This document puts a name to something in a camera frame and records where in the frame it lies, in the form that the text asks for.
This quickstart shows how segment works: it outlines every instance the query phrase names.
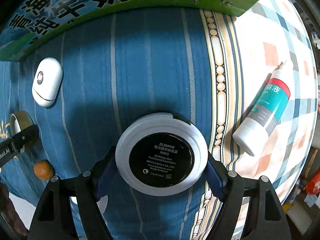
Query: white compact rim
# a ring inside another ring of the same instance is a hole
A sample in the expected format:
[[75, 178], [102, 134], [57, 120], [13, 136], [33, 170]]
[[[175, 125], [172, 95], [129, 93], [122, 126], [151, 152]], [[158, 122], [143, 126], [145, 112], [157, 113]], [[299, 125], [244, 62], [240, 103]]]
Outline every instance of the white compact rim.
[[[169, 187], [152, 187], [138, 180], [129, 166], [132, 148], [141, 139], [155, 133], [171, 133], [183, 138], [192, 148], [194, 165], [190, 174], [181, 182]], [[168, 196], [191, 187], [202, 175], [208, 161], [207, 143], [193, 125], [175, 119], [169, 113], [148, 114], [131, 124], [121, 135], [116, 146], [116, 165], [122, 178], [134, 189], [153, 196]]]

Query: tablecloth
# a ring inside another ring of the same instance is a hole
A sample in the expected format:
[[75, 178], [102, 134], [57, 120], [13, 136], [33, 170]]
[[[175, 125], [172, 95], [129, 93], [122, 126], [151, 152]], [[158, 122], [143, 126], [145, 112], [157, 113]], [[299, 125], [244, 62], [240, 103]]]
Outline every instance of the tablecloth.
[[[64, 71], [48, 109], [31, 94], [45, 57], [58, 59]], [[262, 155], [251, 157], [231, 135], [287, 58], [294, 63], [294, 91]], [[0, 62], [0, 84], [1, 139], [10, 135], [13, 112], [28, 111], [39, 126], [42, 143], [0, 172], [10, 192], [33, 205], [47, 183], [33, 173], [37, 161], [49, 160], [62, 179], [75, 177], [150, 111], [175, 111], [191, 120], [215, 159], [244, 177], [268, 176], [283, 202], [305, 163], [316, 121], [314, 56], [288, 0], [260, 0], [238, 18], [191, 8], [101, 17], [55, 37], [19, 63]], [[120, 174], [110, 188], [104, 218], [115, 239], [205, 239], [221, 208], [203, 176], [166, 197], [140, 193]], [[85, 236], [77, 206], [71, 205], [77, 232]], [[235, 233], [243, 228], [247, 208], [244, 198]]]

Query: yellow object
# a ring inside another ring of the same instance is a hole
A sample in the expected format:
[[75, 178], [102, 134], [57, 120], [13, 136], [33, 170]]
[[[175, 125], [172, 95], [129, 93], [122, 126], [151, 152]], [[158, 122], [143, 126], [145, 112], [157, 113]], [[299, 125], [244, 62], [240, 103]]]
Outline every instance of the yellow object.
[[54, 175], [54, 168], [46, 160], [37, 162], [33, 167], [33, 171], [39, 179], [43, 180], [49, 180]]

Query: black circular label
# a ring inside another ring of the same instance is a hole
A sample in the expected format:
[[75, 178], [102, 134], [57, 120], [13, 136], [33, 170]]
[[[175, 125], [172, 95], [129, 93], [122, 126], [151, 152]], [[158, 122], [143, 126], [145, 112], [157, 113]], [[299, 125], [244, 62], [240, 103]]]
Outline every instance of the black circular label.
[[38, 82], [39, 85], [41, 85], [42, 82], [43, 82], [43, 72], [42, 72], [42, 71], [40, 71], [40, 72], [38, 73], [37, 82]]
[[142, 138], [133, 147], [129, 166], [134, 176], [152, 187], [170, 187], [191, 172], [194, 154], [180, 136], [155, 133]]

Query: bottle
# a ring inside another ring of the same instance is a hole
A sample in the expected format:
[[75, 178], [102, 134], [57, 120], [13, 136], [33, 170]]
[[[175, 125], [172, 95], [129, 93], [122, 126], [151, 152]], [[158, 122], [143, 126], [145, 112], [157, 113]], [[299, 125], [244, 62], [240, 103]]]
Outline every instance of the bottle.
[[262, 91], [258, 101], [240, 124], [232, 137], [251, 156], [260, 155], [264, 145], [290, 98], [292, 89], [293, 62], [281, 62]]

